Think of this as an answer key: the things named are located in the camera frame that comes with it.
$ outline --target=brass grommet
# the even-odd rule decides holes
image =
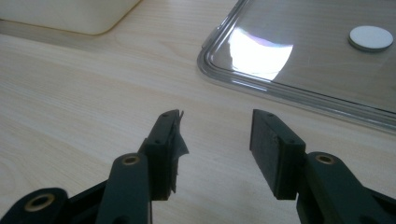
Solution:
[[[137,156],[128,156],[122,160],[122,164],[124,165],[134,165],[140,161],[139,157]]]
[[[50,204],[55,201],[55,196],[51,193],[40,194],[30,200],[25,206],[24,209],[27,212],[37,212],[43,208],[48,207]]]
[[[327,156],[327,155],[317,155],[315,157],[315,159],[317,159],[317,161],[320,161],[321,163],[327,164],[327,165],[333,165],[335,164],[335,160],[333,157],[331,156]]]

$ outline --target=table surface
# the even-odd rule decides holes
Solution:
[[[229,90],[203,79],[202,43],[235,0],[143,0],[103,35],[0,21],[0,216],[27,193],[69,196],[107,179],[155,120],[184,110],[190,154],[155,223],[299,223],[248,150],[254,108],[342,159],[360,182],[396,198],[396,136]]]

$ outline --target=clear plastic container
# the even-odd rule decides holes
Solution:
[[[283,103],[396,131],[395,46],[348,42],[361,25],[396,35],[396,2],[240,0],[203,44],[208,80]]]

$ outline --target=white round sticker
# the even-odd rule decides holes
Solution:
[[[393,43],[392,34],[376,26],[358,26],[349,34],[349,42],[358,49],[377,51]]]

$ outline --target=white box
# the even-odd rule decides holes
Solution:
[[[0,0],[0,19],[99,35],[140,0]]]

